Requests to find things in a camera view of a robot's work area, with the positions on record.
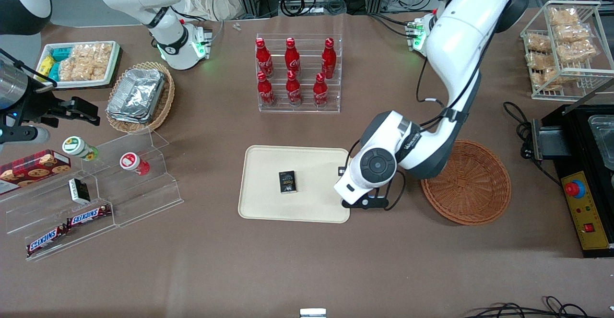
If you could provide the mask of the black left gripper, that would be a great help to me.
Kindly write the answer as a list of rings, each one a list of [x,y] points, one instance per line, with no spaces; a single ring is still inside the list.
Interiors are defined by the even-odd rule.
[[[348,202],[346,200],[342,200],[342,206],[347,209],[371,209],[375,207],[379,207],[382,209],[387,209],[390,204],[390,200],[388,200],[387,196],[377,196],[376,194],[365,194],[362,196],[362,199],[358,199],[355,202]]]

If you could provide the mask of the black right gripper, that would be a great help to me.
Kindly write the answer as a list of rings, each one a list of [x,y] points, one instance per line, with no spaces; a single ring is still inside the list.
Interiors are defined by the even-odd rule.
[[[100,117],[90,116],[79,112],[91,112],[92,104],[79,97],[60,102],[53,93],[32,93],[24,97],[21,108],[20,121],[22,123],[39,123],[47,126],[58,126],[57,117],[48,116],[48,112],[54,112],[58,107],[67,112],[60,113],[60,118],[67,120],[79,120],[94,126],[100,125]]]

